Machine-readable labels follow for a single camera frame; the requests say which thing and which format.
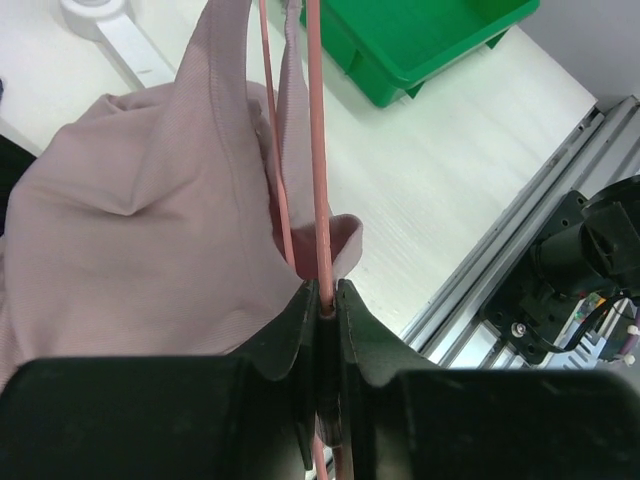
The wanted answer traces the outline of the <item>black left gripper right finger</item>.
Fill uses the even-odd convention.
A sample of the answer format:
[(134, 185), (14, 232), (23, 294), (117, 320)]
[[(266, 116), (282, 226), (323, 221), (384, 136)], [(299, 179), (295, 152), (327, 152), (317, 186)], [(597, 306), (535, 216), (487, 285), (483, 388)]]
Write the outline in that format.
[(337, 284), (341, 369), (341, 469), (347, 479), (411, 479), (413, 413), (401, 377), (435, 365), (365, 305), (355, 285)]

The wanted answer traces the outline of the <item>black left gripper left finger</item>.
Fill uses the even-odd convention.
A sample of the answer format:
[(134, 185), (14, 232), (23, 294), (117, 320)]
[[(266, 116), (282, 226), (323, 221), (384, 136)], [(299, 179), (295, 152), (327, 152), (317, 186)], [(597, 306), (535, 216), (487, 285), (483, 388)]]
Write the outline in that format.
[(245, 342), (240, 450), (245, 470), (313, 466), (318, 285), (304, 282), (284, 310)]

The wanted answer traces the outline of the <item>pink tank top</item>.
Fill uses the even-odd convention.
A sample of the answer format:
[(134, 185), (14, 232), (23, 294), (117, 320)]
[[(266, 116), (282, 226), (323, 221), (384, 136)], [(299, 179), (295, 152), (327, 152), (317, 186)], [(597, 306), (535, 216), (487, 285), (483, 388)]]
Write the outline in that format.
[(246, 1), (211, 1), (175, 81), (100, 97), (13, 188), (1, 376), (49, 357), (224, 355), (317, 275), (302, 6), (277, 119), (246, 77)]

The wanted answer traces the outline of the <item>pink wire hanger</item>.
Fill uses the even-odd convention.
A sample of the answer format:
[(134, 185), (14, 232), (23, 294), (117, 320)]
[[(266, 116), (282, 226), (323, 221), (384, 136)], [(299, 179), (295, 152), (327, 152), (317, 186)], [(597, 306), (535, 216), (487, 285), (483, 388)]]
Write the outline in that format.
[(311, 156), (315, 214), (316, 258), (319, 284), (320, 384), (317, 392), (316, 438), (312, 453), (316, 477), (328, 477), (324, 449), (331, 449), (335, 477), (351, 479), (342, 448), (340, 418), (339, 323), (335, 307), (335, 283), (330, 233), (322, 69), (321, 3), (305, 3), (310, 101)]

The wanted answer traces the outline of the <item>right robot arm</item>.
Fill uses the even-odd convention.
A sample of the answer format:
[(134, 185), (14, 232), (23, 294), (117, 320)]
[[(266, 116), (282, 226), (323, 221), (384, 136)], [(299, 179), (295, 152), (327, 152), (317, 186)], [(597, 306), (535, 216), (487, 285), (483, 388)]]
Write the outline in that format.
[(526, 363), (574, 352), (623, 299), (639, 299), (639, 179), (570, 191), (481, 308)]

